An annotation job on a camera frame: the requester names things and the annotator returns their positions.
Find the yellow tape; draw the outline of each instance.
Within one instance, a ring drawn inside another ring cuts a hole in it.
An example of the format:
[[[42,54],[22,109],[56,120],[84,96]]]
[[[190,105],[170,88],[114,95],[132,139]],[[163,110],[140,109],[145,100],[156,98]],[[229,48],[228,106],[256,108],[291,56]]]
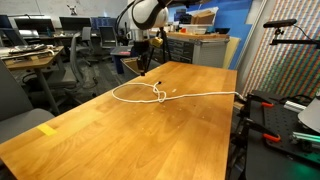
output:
[[[40,124],[39,126],[37,126],[37,128],[47,136],[51,136],[51,135],[57,133],[56,130],[52,129],[47,124]]]

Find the office chair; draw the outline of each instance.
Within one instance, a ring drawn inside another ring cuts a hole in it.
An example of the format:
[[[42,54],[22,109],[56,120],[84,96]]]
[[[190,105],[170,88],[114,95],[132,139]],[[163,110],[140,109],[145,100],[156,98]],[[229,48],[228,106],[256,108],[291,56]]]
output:
[[[6,37],[9,39],[12,46],[28,45],[28,43],[22,38],[20,33],[14,29],[0,29]]]
[[[0,143],[54,118],[48,111],[33,109],[24,90],[2,61],[0,77]]]
[[[109,59],[111,58],[110,52],[112,49],[118,46],[116,32],[112,26],[100,26],[99,31],[101,37],[101,48],[107,49],[109,53],[109,56],[104,57],[103,59]]]
[[[91,27],[83,27],[81,33],[81,44],[76,47],[76,51],[82,56],[82,61],[84,61],[89,67],[91,67],[90,62],[98,62],[98,60],[95,59],[87,59],[88,56],[94,53],[91,41]]]
[[[84,81],[84,75],[79,67],[79,61],[77,60],[77,38],[80,36],[80,32],[73,35],[71,40],[70,48],[70,66],[71,70],[58,70],[51,71],[47,75],[47,83],[50,89],[64,89],[66,96],[58,100],[57,106],[60,106],[63,102],[68,99],[73,100],[77,104],[82,104],[74,95],[81,88],[91,89],[95,87],[98,82],[93,78],[94,84],[86,87]]]

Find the white rope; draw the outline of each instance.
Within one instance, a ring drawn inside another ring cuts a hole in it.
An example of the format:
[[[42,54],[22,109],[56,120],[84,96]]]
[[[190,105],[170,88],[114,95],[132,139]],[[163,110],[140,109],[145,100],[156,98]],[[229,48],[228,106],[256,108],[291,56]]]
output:
[[[161,82],[157,82],[154,85],[146,84],[146,83],[127,83],[127,84],[123,84],[123,85],[120,85],[120,86],[114,88],[112,90],[112,95],[114,98],[116,98],[120,101],[130,102],[130,103],[154,103],[154,102],[162,103],[167,100],[174,100],[174,99],[179,99],[179,98],[184,98],[184,97],[208,96],[208,95],[230,95],[230,94],[235,94],[240,99],[243,99],[243,97],[238,92],[234,92],[234,91],[231,91],[231,92],[207,92],[207,93],[199,93],[199,94],[184,94],[184,95],[180,95],[180,96],[167,97],[167,93],[165,91],[160,91],[157,88],[158,84],[161,84]],[[143,85],[143,86],[151,87],[153,93],[155,93],[157,95],[157,99],[153,99],[153,100],[128,100],[128,99],[120,98],[115,95],[115,91],[117,91],[118,89],[120,89],[124,86],[129,86],[129,85]]]

